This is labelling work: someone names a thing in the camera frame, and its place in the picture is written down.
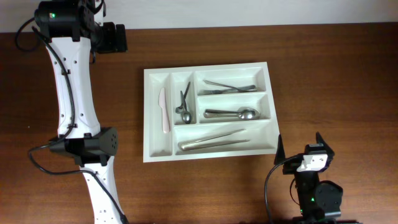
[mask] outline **fork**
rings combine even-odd
[[[257,91],[257,88],[255,85],[242,86],[242,87],[239,87],[239,89],[245,90],[246,92]],[[200,92],[200,95],[214,95],[214,94],[225,94],[225,93],[239,93],[239,91],[234,88],[228,88],[225,90],[202,90]]]
[[[215,86],[223,86],[223,87],[233,88],[233,89],[237,90],[237,91],[240,92],[240,93],[247,93],[247,92],[248,92],[247,90],[243,90],[243,89],[241,89],[241,88],[237,88],[237,87],[233,87],[233,86],[229,86],[229,85],[224,85],[224,84],[220,84],[220,83],[215,83],[215,82],[211,82],[211,81],[208,81],[208,80],[204,80],[204,82],[205,82],[206,84],[209,84],[209,85],[215,85]]]

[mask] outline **spoon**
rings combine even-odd
[[[182,121],[185,124],[190,124],[192,121],[192,115],[187,110],[187,102],[185,102],[185,97],[184,97],[184,94],[182,93],[182,91],[180,91],[180,94],[181,94],[181,102],[182,102],[182,106],[183,106],[183,111],[181,112]]]
[[[259,119],[260,113],[249,107],[239,108],[238,111],[205,110],[205,118],[239,118],[241,120]]]

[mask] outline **brown wooden surface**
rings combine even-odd
[[[49,176],[27,158],[56,135],[57,96],[44,47],[25,54],[13,38],[0,34],[0,222],[93,223],[81,175]],[[143,69],[246,62],[268,62],[288,156],[316,131],[335,150],[320,178],[344,188],[342,218],[396,223],[398,24],[129,30],[127,41],[127,54],[99,55],[90,73],[98,119],[119,131],[114,171],[131,223],[266,222],[272,155],[142,162]],[[47,151],[36,157],[76,168]],[[281,170],[270,180],[274,218],[300,215],[291,180]]]

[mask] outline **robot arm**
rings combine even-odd
[[[118,148],[118,134],[114,128],[100,128],[97,120],[90,83],[90,52],[113,53],[127,50],[123,25],[103,23],[104,2],[94,0],[44,1],[35,11],[40,35],[49,40],[47,47],[57,85],[59,106],[58,136],[50,150],[73,157],[83,173],[93,205],[95,223],[128,223],[121,210],[113,162]],[[65,67],[63,73],[60,63]],[[64,75],[68,75],[70,90]],[[75,119],[72,131],[72,112]]]
[[[296,182],[302,217],[293,218],[292,223],[295,224],[338,223],[335,219],[341,216],[340,205],[343,189],[332,181],[320,181],[318,176],[319,172],[323,172],[329,167],[335,152],[323,140],[320,133],[316,134],[316,139],[316,144],[305,146],[303,154],[297,154],[288,159],[285,158],[282,137],[279,136],[278,140],[275,167],[283,165],[283,174],[294,175]],[[270,223],[273,223],[266,191],[265,198]]]

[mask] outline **cutlery tray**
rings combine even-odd
[[[208,85],[204,80],[235,87],[255,85],[257,92],[203,95],[203,90],[224,90],[226,87]],[[181,105],[183,93],[191,82],[186,97],[192,122],[185,124],[175,108]],[[165,88],[170,132],[162,130],[162,109],[159,93]],[[240,107],[260,112],[258,119],[205,118],[206,109],[237,111]],[[245,131],[210,140],[248,139],[248,142],[182,151],[179,142],[191,141],[228,131]],[[212,65],[144,70],[144,162],[204,159],[226,156],[275,154],[279,128],[276,118],[266,62],[234,65]]]

